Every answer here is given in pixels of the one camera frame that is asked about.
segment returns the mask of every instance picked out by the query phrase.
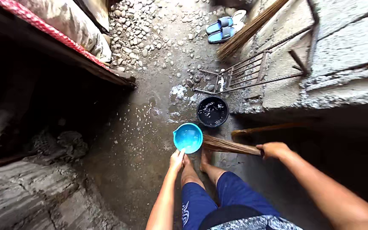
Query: person's foot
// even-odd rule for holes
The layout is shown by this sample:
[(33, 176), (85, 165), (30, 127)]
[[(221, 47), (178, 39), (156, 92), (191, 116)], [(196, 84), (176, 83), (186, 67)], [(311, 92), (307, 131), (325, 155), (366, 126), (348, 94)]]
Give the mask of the person's foot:
[(200, 163), (200, 170), (202, 172), (205, 172), (205, 166), (209, 165), (211, 162), (211, 156), (212, 156), (212, 152), (202, 148), (201, 150), (201, 163)]
[(191, 162), (190, 158), (187, 156), (187, 154), (184, 154), (184, 158), (183, 158), (183, 164), (184, 167), (186, 167), (187, 165), (189, 166), (193, 166), (193, 163)]

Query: person's arm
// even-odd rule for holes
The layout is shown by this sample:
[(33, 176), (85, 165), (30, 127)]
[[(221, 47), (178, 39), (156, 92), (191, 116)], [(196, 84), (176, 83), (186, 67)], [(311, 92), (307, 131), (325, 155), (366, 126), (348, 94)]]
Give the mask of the person's arm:
[(264, 150), (264, 158), (277, 158), (292, 172), (335, 229), (368, 229), (365, 200), (313, 167), (284, 143), (256, 147)]
[(151, 209), (150, 217), (147, 221), (146, 230), (172, 230), (174, 214), (174, 183), (177, 173), (182, 167), (185, 149), (180, 152), (178, 149), (171, 155), (170, 167), (164, 178), (163, 185), (156, 203)]

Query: wet concrete floor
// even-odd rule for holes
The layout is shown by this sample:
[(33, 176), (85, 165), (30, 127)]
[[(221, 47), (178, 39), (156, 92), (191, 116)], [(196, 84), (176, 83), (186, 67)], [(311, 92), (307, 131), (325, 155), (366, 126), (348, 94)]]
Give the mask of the wet concrete floor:
[[(166, 9), (177, 10), (177, 3), (166, 3)], [(183, 3), (178, 11), (193, 11), (195, 2)], [(198, 3), (201, 9), (209, 12), (207, 3)], [(159, 19), (168, 26), (162, 36), (180, 40), (186, 37), (190, 24), (181, 20), (174, 23)], [(191, 58), (182, 49), (193, 50)], [(148, 60), (148, 70), (137, 74), (138, 88), (128, 98), (120, 98), (117, 113), (109, 118), (103, 127), (104, 134), (97, 136), (89, 153), (83, 159), (83, 168), (98, 186), (99, 191), (115, 215), (125, 222), (130, 229), (144, 229), (151, 208), (156, 201), (164, 176), (168, 170), (170, 156), (175, 150), (173, 131), (182, 123), (198, 123), (196, 107), (206, 94), (193, 92), (188, 86), (182, 86), (182, 80), (189, 78), (188, 69), (196, 71), (197, 65), (214, 71), (225, 66), (214, 60), (218, 45), (208, 44), (207, 38), (186, 42), (184, 46), (167, 47), (160, 50), (158, 59)], [(163, 69), (152, 63), (162, 62), (163, 57), (171, 52), (169, 58), (174, 66)], [(208, 84), (205, 76), (200, 84)], [(218, 129), (224, 133), (226, 128)], [(195, 168), (213, 196), (213, 185), (206, 175), (199, 172), (199, 153), (191, 155)], [(179, 175), (175, 190), (174, 229), (181, 229), (181, 185)]]

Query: black bucket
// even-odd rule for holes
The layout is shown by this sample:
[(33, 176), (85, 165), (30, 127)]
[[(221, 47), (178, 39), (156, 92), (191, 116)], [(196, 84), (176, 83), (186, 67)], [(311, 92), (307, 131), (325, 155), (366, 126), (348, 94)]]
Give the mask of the black bucket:
[(197, 118), (205, 126), (214, 128), (222, 125), (229, 116), (227, 103), (219, 97), (204, 98), (197, 106)]

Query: broom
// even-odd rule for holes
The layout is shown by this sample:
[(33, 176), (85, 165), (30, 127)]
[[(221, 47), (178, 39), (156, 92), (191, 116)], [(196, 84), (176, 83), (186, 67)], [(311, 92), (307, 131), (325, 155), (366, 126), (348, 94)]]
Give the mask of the broom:
[(234, 37), (230, 38), (217, 51), (219, 60), (232, 57), (256, 32), (279, 11), (288, 0), (277, 0), (270, 7), (266, 8), (261, 14), (247, 23)]
[(203, 134), (202, 146), (205, 148), (226, 153), (238, 153), (238, 154), (252, 154), (263, 156), (263, 151), (257, 149), (255, 146), (249, 146), (246, 144), (239, 144), (219, 138), (215, 138), (206, 134)]
[(281, 128), (304, 127), (307, 125), (308, 123), (296, 122), (296, 123), (277, 124), (277, 125), (271, 125), (271, 126), (265, 126), (265, 127), (259, 127), (259, 128), (247, 128), (243, 130), (234, 130), (231, 132), (231, 138), (232, 140), (234, 140), (234, 138), (238, 136), (242, 136), (243, 134), (246, 134), (246, 133), (250, 134), (250, 133), (262, 132), (262, 131), (277, 130)]

